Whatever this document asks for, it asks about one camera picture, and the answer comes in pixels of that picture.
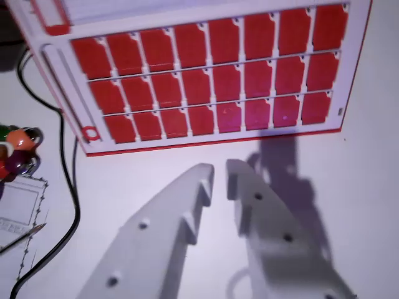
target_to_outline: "black wire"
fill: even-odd
[[[7,42],[0,42],[0,47],[5,47],[5,46],[9,46],[9,45],[21,45],[23,43],[25,43],[25,40],[23,40],[23,39],[10,40]]]
[[[55,245],[38,263],[35,264],[24,276],[22,276],[14,285],[11,291],[10,299],[15,299],[17,297],[18,291],[21,289],[24,283],[26,283],[33,275],[35,275],[38,271],[40,271],[44,266],[46,266],[63,248],[64,246],[68,243],[70,238],[73,236],[75,233],[79,221],[80,221],[80,205],[79,205],[79,198],[76,190],[76,151],[77,151],[77,138],[75,139],[75,144],[74,144],[74,151],[73,151],[73,157],[72,157],[72,182],[71,178],[69,176],[67,164],[65,162],[65,152],[64,152],[64,117],[62,116],[62,110],[47,103],[40,97],[38,97],[26,84],[23,70],[24,67],[27,63],[27,61],[32,57],[29,56],[24,64],[22,65],[22,60],[24,56],[26,55],[28,49],[24,51],[22,54],[21,59],[18,62],[17,66],[17,77],[19,79],[19,82],[21,85],[26,89],[26,92],[34,98],[36,101],[38,101],[40,104],[44,105],[48,109],[56,112],[60,118],[60,130],[59,130],[59,146],[60,146],[60,160],[61,160],[61,165],[62,165],[62,171],[64,172],[65,180],[67,181],[68,189],[70,192],[70,195],[72,197],[72,202],[74,204],[74,209],[75,209],[75,217],[74,221],[69,228],[69,230],[66,232],[65,236]]]

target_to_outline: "pen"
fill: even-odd
[[[33,227],[31,230],[29,230],[25,234],[20,235],[18,238],[16,238],[10,244],[7,244],[6,246],[0,248],[0,255],[2,255],[5,252],[7,252],[8,250],[14,248],[16,245],[21,243],[23,240],[26,240],[27,238],[32,237],[34,234],[39,232],[45,225],[46,225],[46,223],[43,223],[43,224],[39,224],[39,225]]]

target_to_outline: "orange bead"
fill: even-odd
[[[18,129],[8,133],[7,142],[12,144],[14,150],[19,151],[30,151],[35,146],[35,143],[23,129]]]

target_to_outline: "red outline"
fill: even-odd
[[[91,137],[89,134],[87,134],[88,130],[93,130],[95,131],[95,133],[97,134],[97,136],[93,136]],[[83,136],[90,141],[95,141],[95,140],[99,140],[100,139],[100,134],[97,131],[97,128],[95,126],[85,126],[84,128],[82,128],[82,134]]]
[[[325,130],[325,131],[313,131],[313,132],[305,132],[305,133],[294,133],[294,134],[285,134],[285,135],[272,135],[272,136],[257,136],[257,137],[249,137],[249,138],[240,138],[240,139],[228,139],[228,140],[217,140],[217,141],[205,141],[205,142],[197,142],[197,143],[187,143],[185,145],[164,145],[164,146],[156,146],[153,148],[135,148],[135,149],[122,149],[120,151],[104,151],[101,153],[86,153],[88,157],[98,157],[98,156],[108,156],[109,154],[124,154],[124,153],[137,153],[139,151],[155,151],[155,150],[166,150],[168,148],[186,148],[189,146],[197,146],[197,145],[216,145],[219,143],[230,143],[230,142],[240,142],[240,141],[250,141],[250,140],[261,140],[266,138],[282,138],[287,136],[303,136],[303,135],[315,135],[321,133],[339,133],[341,129],[333,129],[333,130]]]
[[[108,151],[108,152],[101,152],[101,153],[86,153],[84,145],[83,145],[82,140],[80,138],[78,138],[78,142],[80,143],[80,146],[82,147],[82,150],[86,154],[87,157],[96,157],[96,156],[107,156],[107,155],[110,155],[110,154],[136,153],[136,152],[141,152],[141,151],[161,150],[161,149],[170,149],[170,148],[185,148],[185,147],[188,147],[188,146],[214,145],[214,144],[218,144],[218,143],[230,143],[230,142],[238,142],[238,141],[262,140],[262,139],[266,139],[266,138],[278,138],[278,137],[285,137],[285,136],[305,136],[305,135],[315,135],[315,134],[323,134],[323,133],[340,133],[341,130],[342,130],[342,125],[344,123],[345,116],[346,116],[346,112],[347,112],[347,108],[348,108],[348,104],[349,104],[349,100],[350,100],[350,95],[352,93],[352,87],[353,87],[353,83],[354,83],[355,77],[356,77],[356,71],[357,71],[359,60],[360,60],[360,54],[362,53],[362,49],[363,49],[363,44],[364,44],[364,40],[365,40],[365,36],[366,36],[366,32],[367,32],[368,22],[370,20],[370,13],[371,13],[372,4],[373,4],[373,0],[370,0],[370,7],[368,9],[368,16],[367,16],[365,31],[364,31],[364,34],[363,34],[362,45],[360,47],[360,52],[359,52],[359,56],[358,56],[357,63],[356,63],[355,75],[353,76],[352,84],[350,86],[349,97],[348,97],[347,105],[345,107],[344,116],[342,118],[341,127],[338,128],[338,129],[325,130],[325,131],[313,131],[313,132],[307,132],[307,133],[294,133],[294,134],[286,134],[286,135],[258,136],[258,137],[252,137],[252,138],[241,138],[241,139],[232,139],[232,140],[223,140],[223,141],[222,140],[221,141],[207,141],[207,142],[200,142],[200,143],[188,143],[188,144],[185,144],[185,145],[157,146],[157,147],[154,147],[154,148],[125,149],[125,150],[120,150],[120,151]],[[13,11],[10,10],[10,12],[11,12],[15,22],[18,24],[19,22],[18,22],[17,18],[15,17]],[[26,43],[28,45],[30,45],[29,40],[26,39],[26,38],[25,38],[25,40],[26,40]],[[37,68],[39,69],[39,72],[41,73],[44,81],[46,82],[46,84],[47,84],[52,96],[54,97],[54,99],[56,100],[58,105],[60,107],[62,107],[61,101],[58,99],[54,89],[52,88],[52,86],[50,84],[50,81],[47,78],[46,72],[44,71],[44,68],[42,67],[41,63],[38,61],[38,59],[36,58],[35,55],[33,55],[33,59],[34,59],[34,61],[36,63]],[[72,131],[74,132],[74,135],[78,136],[78,134],[74,130],[74,126],[73,126],[72,122],[70,121],[69,117],[65,113],[63,113],[63,114],[64,114],[65,119],[69,123]]]
[[[368,8],[368,15],[367,15],[366,27],[364,28],[363,39],[362,39],[362,45],[360,46],[359,56],[357,57],[356,68],[355,68],[355,75],[353,76],[352,84],[350,85],[349,96],[348,96],[347,104],[346,104],[346,106],[345,106],[344,116],[342,117],[342,122],[341,122],[341,127],[340,127],[340,129],[342,129],[342,125],[344,124],[345,115],[347,114],[348,104],[349,104],[349,100],[350,100],[350,95],[352,94],[352,87],[353,87],[353,83],[354,83],[354,81],[355,81],[356,72],[357,72],[357,67],[358,67],[358,65],[359,65],[359,60],[360,60],[360,55],[362,54],[363,44],[364,44],[364,40],[365,40],[365,38],[366,38],[366,32],[367,32],[368,22],[369,22],[369,20],[370,20],[370,13],[371,13],[371,11],[372,11],[372,5],[373,5],[373,0],[370,0],[370,7]]]
[[[42,27],[51,36],[61,36],[61,35],[69,33],[70,24],[69,24],[67,14],[65,13],[64,8],[62,7],[61,0],[51,0],[51,1],[54,1],[57,11],[64,23],[62,25],[47,26],[46,22],[44,21],[41,10],[39,9],[39,6],[36,3],[36,0],[31,0],[33,10],[37,14],[37,17],[39,18],[39,21],[42,24]]]

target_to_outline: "screw hole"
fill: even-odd
[[[111,276],[107,280],[107,287],[113,288],[114,286],[116,286],[118,284],[118,282],[119,282],[119,279],[117,277]]]
[[[255,197],[258,201],[261,201],[261,200],[263,199],[262,194],[260,194],[260,193],[258,193],[258,192],[255,193],[254,197]]]
[[[148,224],[145,223],[145,222],[141,222],[138,225],[138,228],[141,229],[141,230],[146,229],[147,227],[148,227]]]
[[[292,237],[291,234],[284,234],[284,235],[282,236],[282,238],[284,239],[284,241],[286,241],[286,242],[288,242],[288,243],[291,243],[291,242],[294,240],[294,238]]]

